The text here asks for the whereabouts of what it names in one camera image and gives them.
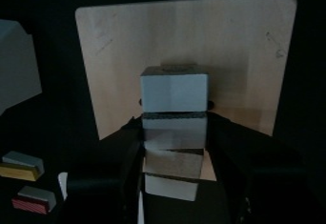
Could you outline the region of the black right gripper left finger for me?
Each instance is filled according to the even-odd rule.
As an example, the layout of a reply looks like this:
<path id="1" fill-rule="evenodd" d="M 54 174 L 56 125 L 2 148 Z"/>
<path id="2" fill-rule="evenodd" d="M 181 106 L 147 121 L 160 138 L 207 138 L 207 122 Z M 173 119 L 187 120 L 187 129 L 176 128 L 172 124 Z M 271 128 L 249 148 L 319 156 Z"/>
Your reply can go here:
<path id="1" fill-rule="evenodd" d="M 130 118 L 68 172 L 58 224 L 137 224 L 142 125 Z"/>

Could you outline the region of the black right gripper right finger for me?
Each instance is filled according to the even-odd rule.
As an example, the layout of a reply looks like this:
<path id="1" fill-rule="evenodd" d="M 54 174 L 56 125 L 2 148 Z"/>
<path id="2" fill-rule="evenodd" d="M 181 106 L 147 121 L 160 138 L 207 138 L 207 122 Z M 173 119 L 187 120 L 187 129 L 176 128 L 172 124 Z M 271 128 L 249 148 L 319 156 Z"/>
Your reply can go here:
<path id="1" fill-rule="evenodd" d="M 207 149 L 221 178 L 231 224 L 297 224 L 295 192 L 305 178 L 299 153 L 212 112 L 207 115 Z"/>

